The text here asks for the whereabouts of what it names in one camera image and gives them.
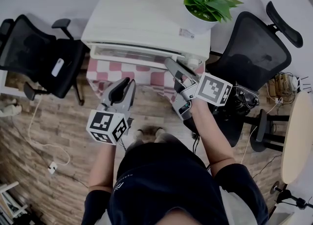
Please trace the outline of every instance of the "white flower pot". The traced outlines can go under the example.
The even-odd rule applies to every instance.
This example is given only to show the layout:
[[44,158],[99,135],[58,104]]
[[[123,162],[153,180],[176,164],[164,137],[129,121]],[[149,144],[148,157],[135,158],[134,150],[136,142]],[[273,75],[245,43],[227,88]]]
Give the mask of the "white flower pot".
[[188,30],[193,34],[204,34],[208,30],[210,30],[212,27],[216,25],[216,22],[208,22],[205,20],[202,20],[198,17],[195,17],[193,14],[189,12],[189,10],[185,8],[185,14],[186,14],[186,20],[188,23]]

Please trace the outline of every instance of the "round wooden table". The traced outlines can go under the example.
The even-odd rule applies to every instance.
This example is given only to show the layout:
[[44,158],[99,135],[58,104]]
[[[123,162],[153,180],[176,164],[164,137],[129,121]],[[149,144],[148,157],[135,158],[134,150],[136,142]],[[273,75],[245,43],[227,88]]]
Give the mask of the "round wooden table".
[[313,104],[311,96],[301,91],[293,103],[287,126],[281,177],[293,182],[304,168],[313,144]]

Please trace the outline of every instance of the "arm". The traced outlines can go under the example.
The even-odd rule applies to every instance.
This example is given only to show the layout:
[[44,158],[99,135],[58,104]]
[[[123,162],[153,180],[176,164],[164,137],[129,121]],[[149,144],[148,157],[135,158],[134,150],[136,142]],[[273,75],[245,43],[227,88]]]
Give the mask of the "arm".
[[210,161],[212,176],[215,176],[225,166],[235,163],[232,148],[216,124],[207,102],[193,99],[191,114]]
[[89,176],[89,191],[104,190],[112,192],[115,150],[116,146],[101,145]]

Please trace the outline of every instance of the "white marker block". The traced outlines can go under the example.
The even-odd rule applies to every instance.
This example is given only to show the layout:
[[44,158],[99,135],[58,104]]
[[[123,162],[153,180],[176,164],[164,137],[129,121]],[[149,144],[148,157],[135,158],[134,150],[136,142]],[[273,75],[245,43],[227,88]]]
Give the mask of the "white marker block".
[[203,73],[195,97],[215,106],[225,106],[232,84],[209,73]]
[[91,110],[86,130],[95,141],[116,145],[128,124],[122,113]]

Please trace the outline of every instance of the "red and white checkered cloth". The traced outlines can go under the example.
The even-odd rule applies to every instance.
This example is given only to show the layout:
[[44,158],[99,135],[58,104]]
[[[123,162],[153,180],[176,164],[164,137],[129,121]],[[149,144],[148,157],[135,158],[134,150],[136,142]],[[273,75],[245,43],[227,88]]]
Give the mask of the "red and white checkered cloth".
[[[204,72],[204,65],[196,69],[195,72],[201,76]],[[137,85],[144,85],[160,95],[166,96],[171,103],[174,101],[176,96],[175,80],[169,71],[90,58],[87,80],[99,98],[110,83],[125,77],[134,79]]]

